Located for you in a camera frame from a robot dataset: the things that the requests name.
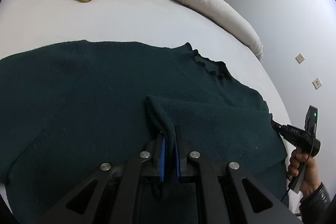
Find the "wall socket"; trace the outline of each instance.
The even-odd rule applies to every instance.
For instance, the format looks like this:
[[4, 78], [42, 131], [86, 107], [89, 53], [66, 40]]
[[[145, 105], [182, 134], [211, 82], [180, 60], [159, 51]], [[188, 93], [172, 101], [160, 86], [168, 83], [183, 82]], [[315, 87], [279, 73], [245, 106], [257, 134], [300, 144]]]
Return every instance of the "wall socket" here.
[[313, 85], [315, 89], [318, 89], [320, 86], [322, 86], [322, 83], [318, 77], [313, 81]]
[[298, 54], [298, 56], [295, 57], [295, 59], [297, 60], [297, 62], [299, 62], [299, 64], [301, 64], [305, 60], [302, 54]]

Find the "leather jacket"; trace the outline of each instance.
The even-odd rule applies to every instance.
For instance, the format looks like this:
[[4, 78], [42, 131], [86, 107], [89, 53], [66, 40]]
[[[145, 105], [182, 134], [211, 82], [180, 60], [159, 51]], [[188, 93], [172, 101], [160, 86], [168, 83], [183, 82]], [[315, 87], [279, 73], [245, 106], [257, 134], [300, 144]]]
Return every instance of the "leather jacket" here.
[[307, 198], [301, 199], [299, 207], [304, 224], [316, 224], [330, 205], [329, 194], [323, 185]]

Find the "knit fabric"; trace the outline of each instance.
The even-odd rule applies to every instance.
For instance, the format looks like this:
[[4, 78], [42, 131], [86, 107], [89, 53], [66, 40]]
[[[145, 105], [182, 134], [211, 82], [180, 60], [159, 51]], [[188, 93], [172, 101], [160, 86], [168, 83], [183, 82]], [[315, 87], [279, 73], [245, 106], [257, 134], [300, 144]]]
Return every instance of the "knit fabric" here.
[[140, 223], [197, 223], [194, 185], [170, 173], [175, 125], [201, 154], [239, 162], [278, 198], [286, 191], [286, 150], [266, 102], [188, 43], [59, 43], [0, 60], [0, 79], [0, 179], [21, 224], [158, 133], [172, 182], [164, 200], [145, 189]]

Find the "silver screw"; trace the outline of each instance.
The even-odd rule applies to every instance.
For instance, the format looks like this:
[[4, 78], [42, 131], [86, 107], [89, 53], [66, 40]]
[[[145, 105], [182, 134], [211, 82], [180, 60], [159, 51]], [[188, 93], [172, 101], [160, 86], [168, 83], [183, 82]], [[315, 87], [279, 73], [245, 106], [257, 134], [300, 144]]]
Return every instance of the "silver screw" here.
[[239, 163], [232, 161], [229, 163], [229, 167], [233, 170], [237, 170], [239, 168]]
[[149, 153], [148, 151], [142, 151], [140, 153], [140, 157], [143, 159], [148, 159], [151, 156], [151, 153]]
[[190, 157], [192, 157], [193, 159], [198, 159], [200, 156], [201, 156], [201, 154], [198, 152], [198, 151], [192, 151], [192, 152], [190, 152]]
[[100, 165], [100, 169], [102, 169], [103, 171], [108, 171], [111, 169], [111, 165], [108, 162], [105, 162]]

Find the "device handle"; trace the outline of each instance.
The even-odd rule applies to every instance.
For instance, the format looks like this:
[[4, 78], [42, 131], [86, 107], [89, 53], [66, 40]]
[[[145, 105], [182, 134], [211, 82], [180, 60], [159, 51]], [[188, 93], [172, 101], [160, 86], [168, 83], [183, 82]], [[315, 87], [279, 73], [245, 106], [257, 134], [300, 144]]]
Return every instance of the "device handle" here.
[[[301, 153], [302, 149], [296, 147], [296, 151], [298, 153]], [[298, 193], [300, 191], [303, 179], [305, 178], [306, 166], [303, 162], [300, 163], [298, 170], [299, 174], [296, 177], [293, 177], [290, 183], [288, 184], [288, 188], [293, 190], [295, 193]]]

